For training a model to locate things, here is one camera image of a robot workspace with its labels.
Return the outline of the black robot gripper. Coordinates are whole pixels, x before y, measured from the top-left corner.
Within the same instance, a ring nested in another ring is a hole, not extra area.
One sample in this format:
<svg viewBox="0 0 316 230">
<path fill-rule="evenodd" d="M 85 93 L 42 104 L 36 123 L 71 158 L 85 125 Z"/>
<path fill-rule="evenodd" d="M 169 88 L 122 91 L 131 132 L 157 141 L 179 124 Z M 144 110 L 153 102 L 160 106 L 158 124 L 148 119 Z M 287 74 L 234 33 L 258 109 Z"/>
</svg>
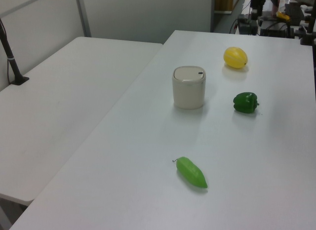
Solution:
<svg viewBox="0 0 316 230">
<path fill-rule="evenodd" d="M 262 16 L 262 8 L 266 0 L 251 0 L 250 7 L 251 12 L 249 14 L 249 20 L 255 21 L 256 20 L 256 9 L 257 9 L 257 18 Z"/>
</svg>

